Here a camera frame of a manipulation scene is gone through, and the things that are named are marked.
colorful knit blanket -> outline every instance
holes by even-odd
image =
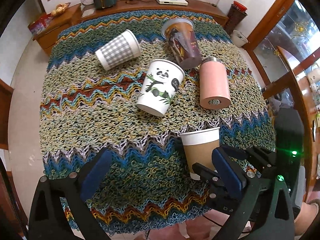
[[[230,107],[200,106],[198,68],[185,71],[164,118],[135,106],[149,62],[176,62],[160,34],[175,17],[193,21],[203,58],[214,56],[225,64]],[[105,71],[94,52],[126,29],[136,35],[142,56]],[[44,173],[50,179],[79,171],[102,147],[112,150],[111,169],[87,201],[110,234],[163,228],[208,210],[208,185],[190,178],[180,133],[219,126],[220,143],[275,147],[265,101],[238,48],[211,16],[187,11],[118,13],[64,30],[52,49],[40,118]],[[254,170],[246,161],[238,163]],[[62,203],[76,228],[68,203]]]

wooden cabinet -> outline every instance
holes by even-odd
[[[58,40],[58,35],[63,30],[76,24],[77,19],[81,17],[80,4],[68,8],[65,13],[53,18],[50,25],[39,35],[33,37],[33,40],[38,41],[40,47],[49,56],[51,50]]]

white gingham cup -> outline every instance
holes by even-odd
[[[141,56],[137,38],[130,30],[126,30],[106,45],[98,49],[96,55],[105,70]]]

panda illustration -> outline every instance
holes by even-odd
[[[155,97],[161,96],[170,100],[170,95],[168,92],[165,89],[164,91],[161,91],[161,85],[166,84],[169,81],[169,70],[157,68],[156,74],[151,74],[147,77],[152,81],[152,83],[148,85],[146,92],[151,91]],[[179,87],[178,79],[172,79],[171,85],[174,88],[174,91],[177,92]]]

pink tumbler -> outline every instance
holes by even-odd
[[[206,109],[222,109],[231,104],[226,67],[221,60],[209,57],[202,62],[200,105]]]

